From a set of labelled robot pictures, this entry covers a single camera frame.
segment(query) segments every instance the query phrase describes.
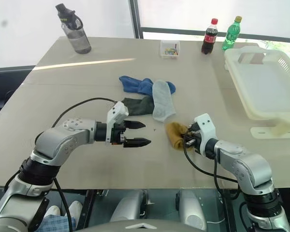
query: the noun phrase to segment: white tray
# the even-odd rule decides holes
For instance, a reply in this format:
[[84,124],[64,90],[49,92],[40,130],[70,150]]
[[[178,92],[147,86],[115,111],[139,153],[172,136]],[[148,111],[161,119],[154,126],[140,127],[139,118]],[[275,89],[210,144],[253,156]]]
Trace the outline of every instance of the white tray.
[[256,46],[228,49],[229,70],[249,118],[276,119],[290,128],[290,59]]

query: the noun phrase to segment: person's shoe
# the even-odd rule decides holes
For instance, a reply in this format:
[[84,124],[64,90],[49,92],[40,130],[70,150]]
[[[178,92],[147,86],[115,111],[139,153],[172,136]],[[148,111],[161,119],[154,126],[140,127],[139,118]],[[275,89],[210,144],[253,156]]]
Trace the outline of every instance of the person's shoe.
[[49,207],[49,209],[45,213],[44,217],[46,217],[48,215],[57,215],[57,216],[60,216],[60,209],[59,209],[59,207],[56,206],[56,205],[53,205],[53,206]]
[[74,201],[69,207],[71,217],[75,219],[76,227],[81,216],[83,205],[79,201]]

